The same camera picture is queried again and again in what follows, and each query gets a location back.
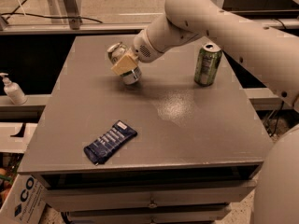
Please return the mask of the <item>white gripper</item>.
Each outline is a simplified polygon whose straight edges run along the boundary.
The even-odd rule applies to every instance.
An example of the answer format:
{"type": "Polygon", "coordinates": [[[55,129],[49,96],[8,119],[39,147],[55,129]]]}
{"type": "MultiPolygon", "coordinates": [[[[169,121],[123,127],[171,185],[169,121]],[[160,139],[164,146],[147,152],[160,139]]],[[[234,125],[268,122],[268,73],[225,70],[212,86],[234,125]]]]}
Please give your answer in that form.
{"type": "Polygon", "coordinates": [[[111,70],[118,76],[132,71],[138,66],[138,59],[142,63],[151,63],[163,54],[153,47],[148,39],[146,30],[142,30],[133,39],[132,52],[125,52],[122,55],[112,55],[113,63],[111,70]]]}

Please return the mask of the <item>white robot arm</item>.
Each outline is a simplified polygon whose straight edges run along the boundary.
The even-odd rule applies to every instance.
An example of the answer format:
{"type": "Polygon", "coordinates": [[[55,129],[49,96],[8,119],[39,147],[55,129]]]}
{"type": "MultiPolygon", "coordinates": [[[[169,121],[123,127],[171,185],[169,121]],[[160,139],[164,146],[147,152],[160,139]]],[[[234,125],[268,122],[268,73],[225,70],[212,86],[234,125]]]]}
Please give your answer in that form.
{"type": "MultiPolygon", "coordinates": [[[[299,37],[224,11],[211,0],[165,0],[164,14],[134,38],[112,70],[121,76],[202,36],[299,112],[299,37]]],[[[299,224],[299,125],[281,136],[263,162],[254,224],[299,224]]]]}

